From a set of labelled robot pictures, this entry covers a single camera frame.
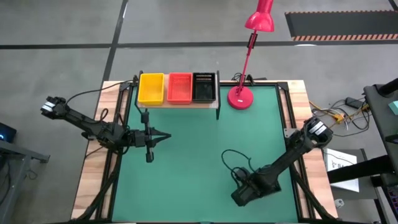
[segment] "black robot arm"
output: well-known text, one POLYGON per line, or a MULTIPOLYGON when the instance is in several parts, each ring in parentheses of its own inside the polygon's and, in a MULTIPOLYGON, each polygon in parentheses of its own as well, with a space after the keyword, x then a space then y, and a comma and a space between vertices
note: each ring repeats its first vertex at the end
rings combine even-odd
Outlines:
POLYGON ((71 109, 64 98, 47 97, 47 102, 40 109, 42 115, 50 119, 62 119, 83 130, 82 136, 87 139, 97 139, 101 146, 115 153, 123 153, 124 147, 147 147, 146 161, 152 162, 154 155, 152 148, 169 137, 171 134, 163 133, 149 127, 149 112, 141 113, 141 123, 145 130, 130 130, 126 125, 115 122, 93 120, 78 111, 71 109))
POLYGON ((331 141, 332 135, 333 131, 318 118, 312 117, 306 120, 300 131, 296 130, 285 139, 287 151, 274 163, 252 172, 244 167, 233 172, 234 178, 240 182, 238 189, 231 194, 233 200, 239 206, 245 206, 252 200, 280 191, 277 180, 279 174, 306 152, 315 147, 326 146, 331 141))

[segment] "yellow bin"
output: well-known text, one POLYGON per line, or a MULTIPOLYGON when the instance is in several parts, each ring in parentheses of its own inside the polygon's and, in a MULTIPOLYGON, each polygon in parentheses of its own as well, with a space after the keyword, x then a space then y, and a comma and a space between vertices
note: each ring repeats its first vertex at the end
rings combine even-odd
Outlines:
POLYGON ((143 73, 139 79, 138 102, 143 105, 161 105, 164 97, 164 74, 143 73))

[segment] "black table leg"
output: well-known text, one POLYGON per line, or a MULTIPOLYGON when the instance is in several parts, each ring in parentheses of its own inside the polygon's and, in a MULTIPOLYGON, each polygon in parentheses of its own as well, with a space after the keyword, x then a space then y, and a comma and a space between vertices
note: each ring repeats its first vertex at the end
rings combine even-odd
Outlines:
POLYGON ((380 222, 382 224, 387 223, 387 220, 386 220, 386 217, 384 216, 383 208, 381 207, 379 199, 374 199, 374 204, 375 204, 377 212, 379 214, 380 222))
POLYGON ((387 155, 360 162, 355 165, 346 166, 328 172, 329 182, 337 183, 375 174, 393 172, 394 168, 387 155))
POLYGON ((373 187, 383 186, 383 181, 381 180, 380 175, 371 177, 371 181, 372 181, 373 187))

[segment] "concrete floor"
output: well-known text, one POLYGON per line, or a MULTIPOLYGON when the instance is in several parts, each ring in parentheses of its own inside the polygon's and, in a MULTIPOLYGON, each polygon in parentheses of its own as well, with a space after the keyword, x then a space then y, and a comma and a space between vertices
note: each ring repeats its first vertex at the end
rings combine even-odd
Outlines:
MULTIPOLYGON (((0 45, 110 43, 121 3, 0 0, 0 45)), ((243 24, 255 6, 256 0, 130 0, 119 42, 247 41, 250 31, 243 24)), ((388 0, 275 0, 275 32, 259 34, 258 40, 291 40, 284 12, 378 9, 391 9, 388 0)), ((310 100, 327 107, 347 96, 360 98, 366 85, 396 78, 397 51, 398 45, 256 47, 248 73, 270 80, 305 80, 310 100)), ((68 98, 99 88, 108 53, 109 49, 0 50, 0 122, 18 130, 18 145, 51 154, 48 164, 32 166, 39 178, 25 181, 13 223, 69 219, 87 142, 79 129, 44 118, 39 109, 48 95, 68 98)), ((131 79, 139 70, 220 70, 221 79, 229 80, 241 72, 245 53, 244 47, 118 49, 110 80, 131 79)), ((97 93, 84 95, 71 106, 93 116, 97 99, 97 93)), ((344 127, 335 131, 347 133, 344 127)), ((365 148, 369 158, 386 153, 373 120, 369 131, 335 137, 329 147, 365 148)), ((347 221, 379 219, 371 200, 346 202, 338 213, 347 221)))

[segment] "green tabletop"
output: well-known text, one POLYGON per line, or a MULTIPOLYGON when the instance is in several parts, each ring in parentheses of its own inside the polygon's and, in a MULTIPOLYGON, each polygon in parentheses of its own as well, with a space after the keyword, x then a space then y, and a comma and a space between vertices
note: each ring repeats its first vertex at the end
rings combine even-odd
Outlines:
MULTIPOLYGON (((231 198, 236 184, 221 161, 225 149, 252 158, 254 168, 285 152, 275 87, 255 86, 254 103, 244 111, 226 102, 230 87, 221 87, 221 114, 212 109, 150 109, 150 125, 172 134, 146 163, 144 148, 123 156, 113 221, 130 222, 297 222, 289 170, 279 176, 282 191, 245 207, 231 198)), ((134 104, 130 127, 143 129, 134 104)), ((226 154, 231 166, 248 167, 245 158, 226 154)))

